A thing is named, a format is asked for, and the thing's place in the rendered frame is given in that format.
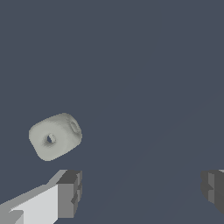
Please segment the pale grey holed cube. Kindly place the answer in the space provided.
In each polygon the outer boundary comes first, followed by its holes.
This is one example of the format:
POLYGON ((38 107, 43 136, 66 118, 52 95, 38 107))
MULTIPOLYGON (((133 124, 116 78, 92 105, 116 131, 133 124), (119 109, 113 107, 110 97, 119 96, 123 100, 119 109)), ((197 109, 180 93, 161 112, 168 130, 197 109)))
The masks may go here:
POLYGON ((67 154, 81 143, 81 139, 79 124, 67 113, 46 118, 29 130, 29 140, 44 161, 52 161, 67 154))

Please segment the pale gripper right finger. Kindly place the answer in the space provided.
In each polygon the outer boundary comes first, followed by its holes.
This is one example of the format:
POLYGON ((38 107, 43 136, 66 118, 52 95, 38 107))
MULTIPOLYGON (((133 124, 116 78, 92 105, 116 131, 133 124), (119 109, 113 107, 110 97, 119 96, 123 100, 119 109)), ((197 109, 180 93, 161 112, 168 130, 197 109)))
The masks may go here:
POLYGON ((224 214, 224 170, 202 171, 200 178, 203 196, 224 214))

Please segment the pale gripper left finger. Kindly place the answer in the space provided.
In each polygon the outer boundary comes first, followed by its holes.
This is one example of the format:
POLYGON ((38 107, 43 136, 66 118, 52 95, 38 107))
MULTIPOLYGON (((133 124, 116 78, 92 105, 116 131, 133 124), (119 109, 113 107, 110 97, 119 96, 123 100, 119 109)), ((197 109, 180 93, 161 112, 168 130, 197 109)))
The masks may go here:
POLYGON ((82 171, 59 170, 45 185, 0 205, 0 224, 55 224, 73 218, 82 195, 82 171))

